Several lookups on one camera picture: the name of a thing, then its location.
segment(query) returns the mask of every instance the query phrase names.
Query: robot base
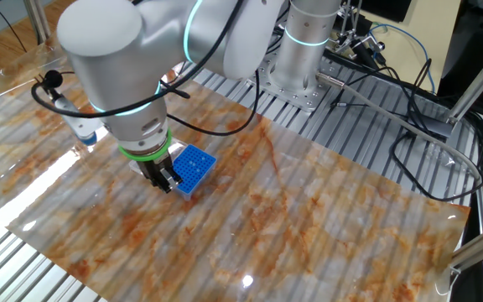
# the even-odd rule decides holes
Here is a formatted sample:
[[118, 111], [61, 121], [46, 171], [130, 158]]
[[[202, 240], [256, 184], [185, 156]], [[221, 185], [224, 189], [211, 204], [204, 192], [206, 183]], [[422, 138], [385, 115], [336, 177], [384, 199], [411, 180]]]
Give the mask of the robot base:
[[[318, 105], [324, 99], [325, 93], [329, 90], [329, 86], [325, 84], [318, 84], [312, 91], [303, 91], [296, 93], [288, 91], [287, 89], [277, 86], [270, 81], [269, 71], [273, 66], [273, 60], [277, 56], [277, 53], [271, 53], [264, 57], [264, 60], [260, 64], [258, 70], [260, 71], [260, 87], [265, 92], [276, 96], [278, 99], [286, 101], [293, 106], [300, 108], [306, 112], [313, 112], [318, 108]], [[321, 61], [320, 70], [332, 70], [331, 64]], [[255, 76], [248, 79], [250, 83], [255, 84]]]

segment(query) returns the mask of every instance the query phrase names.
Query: teal light ring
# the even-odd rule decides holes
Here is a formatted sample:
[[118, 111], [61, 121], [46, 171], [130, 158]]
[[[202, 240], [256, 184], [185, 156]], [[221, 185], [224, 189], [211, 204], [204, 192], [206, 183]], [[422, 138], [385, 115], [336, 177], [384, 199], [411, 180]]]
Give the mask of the teal light ring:
[[185, 57], [191, 63], [194, 63], [194, 62], [190, 58], [190, 46], [189, 46], [189, 43], [190, 43], [190, 28], [191, 28], [191, 24], [193, 23], [193, 18], [195, 17], [197, 10], [199, 10], [199, 7], [202, 4], [202, 1], [203, 0], [197, 0], [195, 5], [191, 9], [190, 17], [188, 18], [188, 22], [185, 24], [185, 29], [184, 29], [184, 53], [185, 53]]
[[[159, 93], [159, 91], [160, 91], [160, 90], [161, 90], [161, 86], [160, 86], [160, 84], [159, 84], [159, 82], [158, 82], [158, 88], [156, 88], [156, 93], [154, 93], [154, 95], [157, 95], [157, 94]], [[105, 112], [105, 110], [98, 108], [98, 107], [97, 107], [97, 106], [95, 106], [95, 105], [94, 105], [92, 102], [90, 102], [90, 104], [91, 104], [91, 106], [92, 106], [92, 107], [93, 107], [93, 108], [94, 108], [94, 109], [95, 109], [97, 112]], [[137, 107], [137, 108], [135, 108], [135, 109], [132, 109], [132, 110], [130, 110], [130, 111], [128, 111], [128, 112], [118, 113], [118, 114], [116, 114], [116, 116], [118, 116], [118, 117], [123, 117], [123, 116], [131, 115], [131, 114], [133, 114], [133, 113], [140, 112], [141, 110], [143, 110], [144, 108], [146, 108], [146, 107], [148, 107], [148, 106], [150, 106], [150, 103], [145, 104], [145, 105], [142, 105], [142, 106]]]
[[292, 35], [286, 30], [284, 29], [284, 32], [286, 33], [286, 35], [295, 43], [297, 44], [301, 44], [301, 45], [304, 45], [304, 46], [321, 46], [325, 43], [327, 43], [327, 41], [329, 41], [329, 39], [326, 39], [324, 42], [320, 42], [320, 43], [307, 43], [307, 42], [303, 42], [303, 41], [299, 41], [298, 39], [292, 37]]

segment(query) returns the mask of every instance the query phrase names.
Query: metal stand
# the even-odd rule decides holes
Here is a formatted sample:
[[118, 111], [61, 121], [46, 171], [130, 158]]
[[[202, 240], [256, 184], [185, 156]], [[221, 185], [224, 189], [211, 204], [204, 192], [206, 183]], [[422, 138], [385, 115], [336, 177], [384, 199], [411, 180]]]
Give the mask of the metal stand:
[[483, 234], [454, 252], [451, 268], [464, 271], [483, 260]]
[[37, 43], [42, 44], [51, 35], [42, 2], [40, 0], [23, 0], [23, 4], [25, 4], [27, 15], [37, 36]]
[[447, 123], [455, 125], [469, 110], [471, 106], [476, 102], [476, 99], [483, 92], [483, 69], [470, 84], [469, 88], [465, 91], [460, 100], [450, 110], [447, 116]]

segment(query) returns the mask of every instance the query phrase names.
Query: aluminum profile table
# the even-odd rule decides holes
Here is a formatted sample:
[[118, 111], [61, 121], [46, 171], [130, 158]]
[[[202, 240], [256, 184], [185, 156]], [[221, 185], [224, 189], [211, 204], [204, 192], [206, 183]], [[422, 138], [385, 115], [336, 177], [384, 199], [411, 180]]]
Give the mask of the aluminum profile table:
[[[362, 75], [336, 63], [331, 63], [331, 66], [326, 72], [343, 81]], [[201, 71], [195, 81], [245, 107], [251, 107], [254, 102], [255, 87], [245, 81], [227, 80], [208, 70]], [[407, 99], [398, 85], [371, 76], [354, 87], [387, 110], [406, 113]], [[332, 108], [330, 103], [338, 93], [336, 89], [327, 91], [324, 100], [313, 112], [301, 111], [262, 93], [257, 112], [418, 192], [389, 155], [391, 144], [404, 133], [403, 129], [368, 107]], [[341, 102], [360, 104], [348, 93], [342, 96]], [[441, 118], [448, 112], [422, 97], [418, 98], [418, 106], [423, 114], [431, 117]], [[456, 125], [448, 143], [473, 161], [478, 160], [478, 142], [473, 127], [467, 121]], [[433, 146], [424, 141], [411, 140], [399, 145], [397, 155], [421, 184], [436, 196], [457, 195], [473, 185], [474, 180], [464, 165], [449, 164], [448, 155], [434, 151]], [[480, 232], [483, 232], [483, 195], [480, 193], [479, 196]], [[454, 203], [470, 206], [470, 196]], [[0, 301], [105, 300], [0, 226]]]

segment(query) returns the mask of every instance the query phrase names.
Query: blue pipette tip rack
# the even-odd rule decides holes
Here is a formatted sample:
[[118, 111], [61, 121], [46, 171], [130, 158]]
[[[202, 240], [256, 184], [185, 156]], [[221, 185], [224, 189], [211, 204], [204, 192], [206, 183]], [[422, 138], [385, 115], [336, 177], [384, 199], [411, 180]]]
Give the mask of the blue pipette tip rack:
[[199, 184], [213, 170], [217, 159], [193, 145], [188, 147], [174, 160], [174, 171], [180, 175], [183, 182], [177, 191], [190, 200]]

